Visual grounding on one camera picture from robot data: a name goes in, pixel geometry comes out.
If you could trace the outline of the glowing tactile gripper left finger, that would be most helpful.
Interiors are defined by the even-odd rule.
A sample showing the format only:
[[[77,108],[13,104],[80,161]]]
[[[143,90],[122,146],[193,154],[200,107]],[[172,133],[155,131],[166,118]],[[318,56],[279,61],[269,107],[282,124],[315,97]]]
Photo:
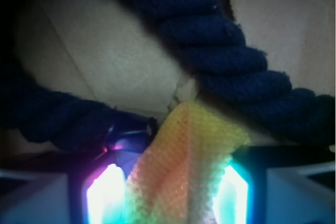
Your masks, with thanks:
[[[138,153],[28,153],[1,161],[1,223],[125,223]]]

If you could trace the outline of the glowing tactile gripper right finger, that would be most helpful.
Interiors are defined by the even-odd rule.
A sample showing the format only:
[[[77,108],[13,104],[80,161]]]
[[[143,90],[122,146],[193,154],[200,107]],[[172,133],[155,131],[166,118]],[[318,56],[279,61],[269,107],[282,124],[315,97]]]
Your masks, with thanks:
[[[335,154],[306,146],[239,148],[212,214],[215,223],[335,223]]]

